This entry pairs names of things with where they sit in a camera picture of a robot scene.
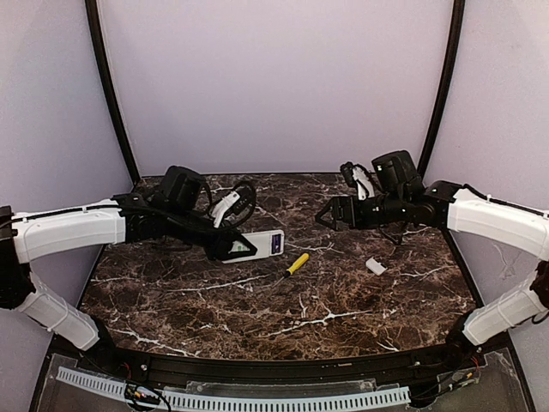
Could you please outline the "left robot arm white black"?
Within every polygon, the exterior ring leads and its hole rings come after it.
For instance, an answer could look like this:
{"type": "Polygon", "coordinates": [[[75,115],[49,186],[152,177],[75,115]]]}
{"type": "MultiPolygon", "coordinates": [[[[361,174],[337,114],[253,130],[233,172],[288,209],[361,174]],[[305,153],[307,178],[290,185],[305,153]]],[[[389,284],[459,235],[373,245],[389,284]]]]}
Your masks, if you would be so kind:
{"type": "Polygon", "coordinates": [[[204,176],[171,166],[147,195],[131,192],[80,207],[36,214],[1,208],[1,307],[26,314],[83,352],[114,347],[103,323],[47,287],[30,267],[38,258],[91,245],[169,237],[200,246],[208,259],[256,254],[239,231],[256,207],[256,189],[240,181],[215,201],[204,176]]]}

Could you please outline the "yellow handled screwdriver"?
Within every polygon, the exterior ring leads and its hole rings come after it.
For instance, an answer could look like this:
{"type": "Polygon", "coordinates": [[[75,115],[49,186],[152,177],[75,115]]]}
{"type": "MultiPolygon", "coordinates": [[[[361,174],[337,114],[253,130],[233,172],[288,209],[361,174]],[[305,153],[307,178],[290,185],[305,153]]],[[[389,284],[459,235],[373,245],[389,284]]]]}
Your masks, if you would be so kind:
{"type": "Polygon", "coordinates": [[[286,271],[284,272],[284,275],[281,279],[279,279],[276,283],[281,283],[283,280],[289,278],[292,276],[297,270],[299,270],[308,260],[310,259],[310,255],[308,253],[303,253],[300,257],[298,257],[291,266],[289,266],[286,271]]]}

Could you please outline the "white remote control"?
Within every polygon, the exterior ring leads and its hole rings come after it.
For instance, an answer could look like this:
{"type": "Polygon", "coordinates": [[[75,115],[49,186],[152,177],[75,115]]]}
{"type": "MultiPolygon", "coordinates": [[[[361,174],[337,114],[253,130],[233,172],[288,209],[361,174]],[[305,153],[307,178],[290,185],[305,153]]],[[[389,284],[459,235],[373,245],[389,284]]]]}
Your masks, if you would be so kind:
{"type": "MultiPolygon", "coordinates": [[[[248,238],[258,249],[257,257],[253,258],[251,260],[260,260],[264,258],[271,258],[280,256],[284,253],[285,248],[285,233],[281,229],[276,230],[269,230],[269,231],[262,231],[262,232],[254,232],[254,233],[243,233],[243,235],[248,238]],[[271,254],[271,236],[275,233],[282,233],[283,234],[283,252],[280,254],[272,255],[271,254]]],[[[245,261],[251,261],[248,259],[229,259],[226,261],[223,261],[224,264],[231,264],[231,263],[239,263],[239,262],[245,262],[245,261]]]]}

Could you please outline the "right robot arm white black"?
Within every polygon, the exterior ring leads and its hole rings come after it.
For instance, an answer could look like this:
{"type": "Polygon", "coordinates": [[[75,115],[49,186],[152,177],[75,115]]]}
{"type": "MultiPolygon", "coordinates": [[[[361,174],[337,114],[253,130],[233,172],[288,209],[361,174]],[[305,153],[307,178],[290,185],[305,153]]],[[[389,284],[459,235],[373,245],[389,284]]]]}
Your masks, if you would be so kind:
{"type": "Polygon", "coordinates": [[[411,155],[394,151],[373,160],[372,171],[360,164],[341,165],[346,184],[356,192],[332,197],[316,214],[317,223],[336,230],[379,229],[391,223],[424,225],[471,233],[514,246],[539,262],[528,278],[493,302],[463,316],[447,343],[474,348],[539,314],[548,312],[548,214],[545,210],[495,199],[439,180],[423,185],[411,155]]]}

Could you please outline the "white battery cover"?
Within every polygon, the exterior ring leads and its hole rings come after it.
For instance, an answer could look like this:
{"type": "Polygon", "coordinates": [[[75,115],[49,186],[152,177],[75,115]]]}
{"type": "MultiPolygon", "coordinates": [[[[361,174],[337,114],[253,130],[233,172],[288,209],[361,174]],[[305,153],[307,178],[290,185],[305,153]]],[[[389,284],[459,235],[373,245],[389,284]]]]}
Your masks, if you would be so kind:
{"type": "Polygon", "coordinates": [[[365,262],[365,266],[369,271],[371,271],[376,276],[380,276],[381,274],[383,274],[387,270],[387,268],[383,264],[379,263],[373,257],[369,258],[365,262]]]}

